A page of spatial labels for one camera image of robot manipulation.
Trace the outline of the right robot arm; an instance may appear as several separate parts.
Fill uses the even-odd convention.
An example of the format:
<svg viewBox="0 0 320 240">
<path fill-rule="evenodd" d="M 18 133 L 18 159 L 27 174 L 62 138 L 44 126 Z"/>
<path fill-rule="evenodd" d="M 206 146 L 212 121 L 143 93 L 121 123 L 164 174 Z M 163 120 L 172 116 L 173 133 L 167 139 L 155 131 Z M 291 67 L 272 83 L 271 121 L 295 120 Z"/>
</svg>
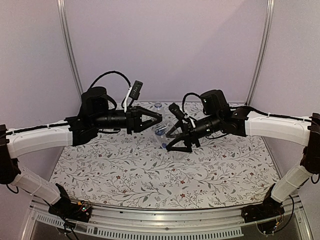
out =
<svg viewBox="0 0 320 240">
<path fill-rule="evenodd" d="M 313 175 L 320 173 L 320 115 L 295 117 L 262 112 L 244 105 L 231 109 L 219 90 L 209 90 L 199 95 L 205 117 L 192 119 L 172 103 L 169 111 L 177 118 L 176 128 L 181 133 L 167 146 L 168 151 L 192 152 L 192 146 L 200 147 L 199 140 L 215 132 L 240 137 L 260 136 L 285 140 L 304 146 L 300 163 L 291 168 L 278 182 L 269 188 L 258 213 L 262 218 L 274 214 L 282 202 Z"/>
</svg>

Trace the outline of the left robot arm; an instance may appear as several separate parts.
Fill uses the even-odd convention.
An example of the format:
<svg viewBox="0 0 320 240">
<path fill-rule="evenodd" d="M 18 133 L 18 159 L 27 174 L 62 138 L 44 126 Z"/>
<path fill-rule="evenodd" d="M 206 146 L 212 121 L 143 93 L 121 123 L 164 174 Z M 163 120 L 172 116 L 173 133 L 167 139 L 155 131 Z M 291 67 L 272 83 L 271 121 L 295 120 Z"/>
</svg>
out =
<svg viewBox="0 0 320 240">
<path fill-rule="evenodd" d="M 84 145 L 106 129 L 125 129 L 128 134 L 140 133 L 162 121 L 162 115 L 140 106 L 109 108 L 115 101 L 105 87 L 89 88 L 81 95 L 78 115 L 64 120 L 28 128 L 7 129 L 0 126 L 0 183 L 23 189 L 54 205 L 63 216 L 74 213 L 74 205 L 59 184 L 52 184 L 25 167 L 18 166 L 18 157 L 56 147 Z"/>
</svg>

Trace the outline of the floral patterned table mat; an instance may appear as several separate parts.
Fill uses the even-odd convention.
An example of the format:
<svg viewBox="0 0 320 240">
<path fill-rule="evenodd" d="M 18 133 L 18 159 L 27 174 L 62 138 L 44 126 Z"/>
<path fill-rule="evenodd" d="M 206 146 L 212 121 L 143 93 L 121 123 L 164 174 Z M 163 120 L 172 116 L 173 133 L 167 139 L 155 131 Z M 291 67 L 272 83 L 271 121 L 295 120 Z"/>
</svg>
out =
<svg viewBox="0 0 320 240">
<path fill-rule="evenodd" d="M 253 204 L 278 180 L 260 137 L 202 138 L 192 153 L 179 153 L 159 148 L 150 130 L 66 147 L 50 178 L 72 199 L 151 209 Z"/>
</svg>

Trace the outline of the aluminium front frame rail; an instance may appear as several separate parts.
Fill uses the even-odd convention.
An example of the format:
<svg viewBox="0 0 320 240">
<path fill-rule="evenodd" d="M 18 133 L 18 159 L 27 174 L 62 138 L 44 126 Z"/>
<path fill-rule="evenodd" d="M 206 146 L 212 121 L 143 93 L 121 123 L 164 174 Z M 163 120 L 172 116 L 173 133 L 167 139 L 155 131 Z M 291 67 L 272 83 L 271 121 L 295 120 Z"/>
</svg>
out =
<svg viewBox="0 0 320 240">
<path fill-rule="evenodd" d="M 241 206 L 204 209 L 143 209 L 94 204 L 89 222 L 72 221 L 73 229 L 32 200 L 23 240 L 313 240 L 306 213 L 295 195 L 283 203 L 275 232 L 267 228 L 276 218 L 245 222 Z"/>
</svg>

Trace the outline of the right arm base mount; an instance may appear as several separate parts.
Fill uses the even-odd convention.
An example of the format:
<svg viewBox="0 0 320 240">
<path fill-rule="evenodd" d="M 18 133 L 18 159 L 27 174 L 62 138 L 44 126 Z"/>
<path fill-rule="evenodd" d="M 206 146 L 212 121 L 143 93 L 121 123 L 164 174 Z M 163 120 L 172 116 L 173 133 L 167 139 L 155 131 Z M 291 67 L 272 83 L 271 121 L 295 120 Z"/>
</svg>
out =
<svg viewBox="0 0 320 240">
<path fill-rule="evenodd" d="M 267 195 L 262 203 L 250 204 L 241 208 L 241 217 L 245 223 L 273 218 L 284 213 L 282 203 L 275 201 L 270 195 Z"/>
</svg>

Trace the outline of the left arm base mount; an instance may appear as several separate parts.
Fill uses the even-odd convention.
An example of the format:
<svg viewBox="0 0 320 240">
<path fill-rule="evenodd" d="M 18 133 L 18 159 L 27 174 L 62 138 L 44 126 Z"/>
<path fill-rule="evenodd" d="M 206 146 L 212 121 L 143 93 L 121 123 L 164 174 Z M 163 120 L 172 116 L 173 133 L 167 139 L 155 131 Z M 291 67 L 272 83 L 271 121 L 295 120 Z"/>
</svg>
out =
<svg viewBox="0 0 320 240">
<path fill-rule="evenodd" d="M 88 223 L 92 214 L 92 205 L 84 200 L 80 200 L 77 203 L 72 202 L 66 190 L 58 183 L 55 185 L 59 190 L 60 199 L 55 204 L 49 205 L 48 212 L 61 219 Z"/>
</svg>

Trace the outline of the left aluminium corner post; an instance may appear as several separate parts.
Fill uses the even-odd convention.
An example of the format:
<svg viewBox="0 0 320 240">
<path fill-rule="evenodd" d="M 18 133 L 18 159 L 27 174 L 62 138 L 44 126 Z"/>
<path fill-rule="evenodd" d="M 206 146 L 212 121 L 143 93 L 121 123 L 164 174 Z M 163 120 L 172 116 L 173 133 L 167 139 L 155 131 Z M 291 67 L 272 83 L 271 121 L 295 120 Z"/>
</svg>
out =
<svg viewBox="0 0 320 240">
<path fill-rule="evenodd" d="M 79 71 L 76 63 L 76 58 L 73 51 L 72 40 L 71 40 L 71 35 L 70 35 L 70 30 L 68 25 L 66 3 L 64 0 L 57 0 L 56 3 L 57 3 L 57 10 L 59 15 L 61 31 L 62 31 L 62 37 L 65 44 L 65 49 L 66 49 L 66 54 L 69 61 L 71 74 L 73 77 L 73 81 L 74 81 L 74 85 L 77 90 L 77 93 L 79 97 L 81 97 L 81 94 L 83 93 L 83 86 L 81 83 L 81 79 L 80 79 L 80 75 L 79 75 Z"/>
</svg>

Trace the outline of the aluminium corner post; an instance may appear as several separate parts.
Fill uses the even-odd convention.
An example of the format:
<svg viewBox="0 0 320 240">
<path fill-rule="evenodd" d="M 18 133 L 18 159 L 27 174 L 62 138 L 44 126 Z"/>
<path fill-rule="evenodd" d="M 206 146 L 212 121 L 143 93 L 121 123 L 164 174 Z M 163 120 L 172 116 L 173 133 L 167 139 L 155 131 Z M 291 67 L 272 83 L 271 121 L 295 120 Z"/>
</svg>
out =
<svg viewBox="0 0 320 240">
<path fill-rule="evenodd" d="M 79 97 L 81 97 L 81 94 L 83 93 L 83 86 L 81 83 L 81 79 L 80 79 L 80 75 L 79 75 L 79 71 L 76 63 L 76 58 L 73 51 L 72 40 L 71 40 L 71 35 L 70 35 L 70 30 L 68 25 L 66 3 L 64 0 L 57 0 L 56 3 L 57 3 L 57 10 L 59 15 L 61 31 L 62 31 L 62 37 L 65 44 L 65 49 L 66 49 L 66 54 L 69 61 L 71 74 L 73 77 L 73 81 L 74 81 L 74 85 L 77 90 L 77 93 Z"/>
<path fill-rule="evenodd" d="M 256 64 L 253 71 L 253 76 L 251 80 L 251 84 L 249 87 L 249 92 L 246 98 L 245 104 L 250 106 L 253 102 L 253 98 L 258 86 L 258 81 L 260 78 L 261 70 L 263 67 L 263 62 L 265 59 L 265 54 L 268 46 L 268 41 L 270 37 L 270 32 L 272 28 L 272 22 L 273 22 L 273 15 L 274 15 L 274 8 L 275 8 L 275 1 L 274 0 L 268 0 L 266 4 L 266 12 L 265 12 L 265 19 L 264 19 L 264 25 L 263 25 L 263 31 L 262 31 L 262 37 L 260 42 L 260 47 L 257 55 Z"/>
</svg>

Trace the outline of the right aluminium corner post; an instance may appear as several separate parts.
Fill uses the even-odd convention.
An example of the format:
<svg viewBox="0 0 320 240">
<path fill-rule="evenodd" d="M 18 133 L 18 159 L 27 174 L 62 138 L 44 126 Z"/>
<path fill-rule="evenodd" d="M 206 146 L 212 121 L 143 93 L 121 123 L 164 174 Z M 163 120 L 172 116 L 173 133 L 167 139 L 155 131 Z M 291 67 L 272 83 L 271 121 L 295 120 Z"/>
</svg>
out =
<svg viewBox="0 0 320 240">
<path fill-rule="evenodd" d="M 258 81 L 260 78 L 261 70 L 263 67 L 263 62 L 265 59 L 265 54 L 268 46 L 268 41 L 270 37 L 270 32 L 272 28 L 272 22 L 273 22 L 273 15 L 274 15 L 274 8 L 275 8 L 275 1 L 274 0 L 268 0 L 266 4 L 266 12 L 265 12 L 265 19 L 264 19 L 264 25 L 263 25 L 263 31 L 262 31 L 262 37 L 260 42 L 260 47 L 257 55 L 256 64 L 253 71 L 253 76 L 251 80 L 251 84 L 249 87 L 249 92 L 246 98 L 245 104 L 250 106 L 253 102 L 253 98 L 258 86 Z"/>
</svg>

